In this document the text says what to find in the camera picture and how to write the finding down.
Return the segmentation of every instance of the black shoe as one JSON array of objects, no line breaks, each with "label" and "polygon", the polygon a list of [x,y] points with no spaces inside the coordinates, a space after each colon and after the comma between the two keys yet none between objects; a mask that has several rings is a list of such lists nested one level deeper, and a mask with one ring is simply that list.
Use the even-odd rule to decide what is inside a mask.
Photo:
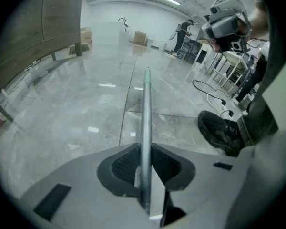
[{"label": "black shoe", "polygon": [[228,156],[238,156],[244,147],[234,121],[222,119],[204,110],[198,115],[198,128],[209,144],[223,149]]}]

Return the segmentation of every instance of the person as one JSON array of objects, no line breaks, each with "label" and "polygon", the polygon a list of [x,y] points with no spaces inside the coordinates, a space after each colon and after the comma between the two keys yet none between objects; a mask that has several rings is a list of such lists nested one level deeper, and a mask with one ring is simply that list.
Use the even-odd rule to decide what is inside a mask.
[{"label": "person", "polygon": [[177,34],[177,43],[176,43],[176,46],[175,46],[175,49],[174,49],[174,52],[173,52],[173,56],[177,56],[177,52],[179,51],[179,49],[181,48],[182,44],[183,44],[183,41],[184,41],[184,38],[186,35],[190,35],[190,33],[187,31],[187,27],[189,25],[194,25],[194,21],[193,20],[188,20],[186,22],[183,22],[181,24],[181,29],[180,31],[178,32]]},{"label": "person", "polygon": [[[221,148],[228,156],[238,156],[246,146],[255,145],[266,136],[278,130],[275,119],[262,97],[262,93],[276,78],[286,61],[286,48],[279,24],[270,16],[266,3],[255,0],[255,9],[249,16],[252,32],[247,40],[267,34],[269,31],[270,49],[264,78],[251,102],[248,115],[241,116],[237,122],[225,120],[209,112],[198,115],[198,128],[205,139],[214,147]],[[245,34],[247,27],[239,20],[239,33]],[[220,51],[216,40],[211,41],[215,52]]]},{"label": "person", "polygon": [[256,84],[260,83],[265,75],[267,62],[264,60],[262,53],[259,53],[258,61],[256,63],[254,73],[249,77],[249,80],[243,86],[239,95],[233,99],[233,103],[239,105],[243,98],[255,87]]}]

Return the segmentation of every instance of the cardboard box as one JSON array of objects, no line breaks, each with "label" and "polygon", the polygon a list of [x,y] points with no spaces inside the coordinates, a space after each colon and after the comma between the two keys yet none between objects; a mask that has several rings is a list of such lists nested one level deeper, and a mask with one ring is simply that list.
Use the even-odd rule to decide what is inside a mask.
[{"label": "cardboard box", "polygon": [[146,45],[146,33],[136,31],[134,35],[133,43],[145,46]]},{"label": "cardboard box", "polygon": [[81,43],[92,42],[92,31],[90,27],[81,28]]}]

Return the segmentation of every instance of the trash bin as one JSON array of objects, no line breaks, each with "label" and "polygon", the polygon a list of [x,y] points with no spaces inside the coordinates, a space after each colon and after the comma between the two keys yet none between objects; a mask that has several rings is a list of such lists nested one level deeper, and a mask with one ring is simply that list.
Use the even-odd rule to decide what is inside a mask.
[{"label": "trash bin", "polygon": [[166,49],[166,42],[164,41],[161,41],[160,42],[160,47],[159,47],[160,50],[164,51]]},{"label": "trash bin", "polygon": [[146,47],[150,48],[153,44],[153,39],[149,39],[147,38],[147,43],[146,43]]}]

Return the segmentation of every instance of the black cable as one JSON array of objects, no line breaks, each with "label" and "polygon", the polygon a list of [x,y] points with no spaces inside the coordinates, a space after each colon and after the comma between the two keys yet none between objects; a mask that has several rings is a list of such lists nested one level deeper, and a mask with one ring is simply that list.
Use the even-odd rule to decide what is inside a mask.
[{"label": "black cable", "polygon": [[220,114],[220,118],[221,118],[221,116],[223,115],[223,113],[225,113],[225,112],[229,112],[229,115],[232,117],[233,115],[234,115],[234,112],[232,111],[232,110],[225,110],[225,111],[223,111],[221,114]]},{"label": "black cable", "polygon": [[194,84],[194,81],[197,81],[197,82],[200,82],[200,81],[195,80],[195,79],[192,80],[192,84],[193,84],[193,86],[194,86],[197,90],[199,90],[199,91],[201,91],[201,92],[203,92],[203,93],[205,93],[205,94],[208,94],[209,96],[211,96],[211,97],[213,97],[213,98],[217,98],[217,99],[221,100],[221,102],[222,102],[223,105],[226,104],[226,101],[225,101],[224,99],[221,99],[221,98],[219,98],[219,97],[215,97],[214,95],[209,94],[209,93],[207,93],[207,92],[205,92],[205,91],[199,89],[199,88]]},{"label": "black cable", "polygon": [[255,58],[255,59],[257,59],[257,58],[258,58],[258,57],[255,57],[254,55],[251,55],[251,57],[252,57],[252,58]]},{"label": "black cable", "polygon": [[[209,87],[211,87],[209,84],[207,84],[207,83],[205,83],[205,82],[201,82],[201,83],[203,83],[203,84],[205,84],[205,85],[207,85],[207,86],[209,86]],[[231,95],[227,95],[227,94],[225,94],[225,92],[223,91],[223,90],[220,90],[220,89],[214,89],[213,87],[211,87],[215,92],[217,92],[217,91],[221,91],[221,92],[223,92],[224,93],[224,95],[226,96],[226,97],[231,97]]]},{"label": "black cable", "polygon": [[[258,48],[261,46],[261,42],[267,42],[268,40],[264,40],[264,39],[260,39],[260,38],[251,38],[250,40],[252,40],[250,43],[247,43],[248,46],[252,47],[252,48]],[[259,45],[257,47],[251,46],[250,44],[256,40],[259,40]]]}]

